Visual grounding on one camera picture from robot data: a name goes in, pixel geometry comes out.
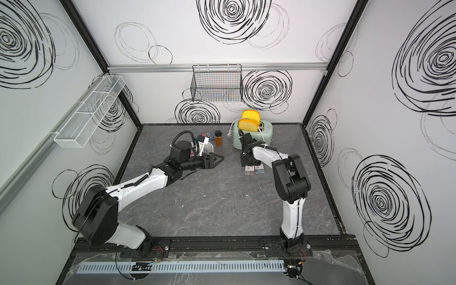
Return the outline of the paper clip box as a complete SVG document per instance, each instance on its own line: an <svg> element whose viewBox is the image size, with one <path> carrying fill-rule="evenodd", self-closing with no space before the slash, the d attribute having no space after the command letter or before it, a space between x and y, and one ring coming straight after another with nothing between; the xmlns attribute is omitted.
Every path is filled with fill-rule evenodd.
<svg viewBox="0 0 456 285"><path fill-rule="evenodd" d="M255 167L254 166L245 166L245 174L246 175L254 175L255 174Z"/></svg>
<svg viewBox="0 0 456 285"><path fill-rule="evenodd" d="M254 166L254 171L255 171L255 174L263 174L263 173L265 173L264 165L260 164L258 166Z"/></svg>

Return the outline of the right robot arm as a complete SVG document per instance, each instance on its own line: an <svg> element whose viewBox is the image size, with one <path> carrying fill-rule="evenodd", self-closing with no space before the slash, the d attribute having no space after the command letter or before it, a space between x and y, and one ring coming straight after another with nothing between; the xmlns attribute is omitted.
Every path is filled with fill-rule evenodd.
<svg viewBox="0 0 456 285"><path fill-rule="evenodd" d="M274 185L283 201L283 221L280 239L285 251L292 251L304 243L303 211L311 183L305 166L297 154L284 154L263 141L257 141L250 133L238 131L241 142L241 165L266 165L272 169Z"/></svg>

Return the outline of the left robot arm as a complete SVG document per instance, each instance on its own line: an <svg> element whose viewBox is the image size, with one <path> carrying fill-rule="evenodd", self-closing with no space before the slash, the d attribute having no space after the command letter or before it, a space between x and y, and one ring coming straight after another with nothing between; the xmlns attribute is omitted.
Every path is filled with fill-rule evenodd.
<svg viewBox="0 0 456 285"><path fill-rule="evenodd" d="M173 139L167 158L145 174L105 188L99 185L91 187L72 218L77 233L93 247L112 243L143 256L151 253L154 248L152 236L140 226L120 222L119 212L147 194L183 180L185 171L213 169L224 160L221 155L204 151L208 138L202 135L194 137L188 131L191 141L183 141L180 137L185 133L183 131Z"/></svg>

